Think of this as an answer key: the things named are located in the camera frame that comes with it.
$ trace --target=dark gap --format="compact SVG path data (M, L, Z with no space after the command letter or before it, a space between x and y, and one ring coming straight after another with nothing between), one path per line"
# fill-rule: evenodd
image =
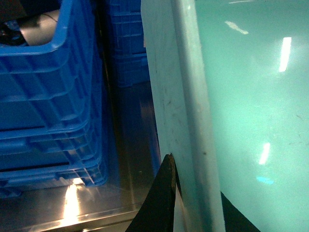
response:
M260 232L223 193L221 199L226 232Z
M21 168L8 168L8 169L1 169L0 173L37 169L37 168L50 168L50 167L57 167L57 166L63 166L63 165L69 165L69 164L70 164L69 162L63 162L63 163L53 163L53 164L45 164L45 165L37 165L37 166L29 166L29 167L21 167Z
M137 53L132 53L133 55L138 55L138 54L146 54L146 52L137 52Z
M45 126L38 126L38 127L21 127L21 128L14 128L14 129L2 129L0 132L6 132L6 131L18 131L18 130L29 130L29 129L39 129L44 128Z

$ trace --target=glossy surface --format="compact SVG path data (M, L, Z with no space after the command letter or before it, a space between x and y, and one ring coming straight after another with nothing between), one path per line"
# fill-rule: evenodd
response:
M125 231L148 193L160 160L150 83L114 92L108 182L94 188L71 185L34 190L21 197L2 199L1 232L59 228L82 231L98 227L102 231Z
M196 1L221 190L262 232L309 230L308 7Z

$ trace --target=stainless steel shelf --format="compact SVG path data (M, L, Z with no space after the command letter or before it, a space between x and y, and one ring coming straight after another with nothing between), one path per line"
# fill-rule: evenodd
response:
M2 199L0 232L125 231L148 193L160 158L150 83L117 89L112 99L108 182Z

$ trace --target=stacked crates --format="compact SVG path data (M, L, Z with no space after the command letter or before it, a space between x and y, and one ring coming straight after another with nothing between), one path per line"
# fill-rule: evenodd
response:
M103 1L117 86L149 81L140 0Z
M51 42L0 49L0 198L77 178L86 186L107 180L106 92L92 6L61 2Z

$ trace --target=metal surface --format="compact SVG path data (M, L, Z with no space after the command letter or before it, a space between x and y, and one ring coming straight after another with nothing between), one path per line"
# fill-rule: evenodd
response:
M95 188L71 185L2 199L1 232L113 231L134 218L160 163L158 142L153 139L156 129L150 83L118 89L112 98L115 114L114 126L110 123L108 182Z
M49 43L55 33L59 10L18 21L20 32L30 46Z

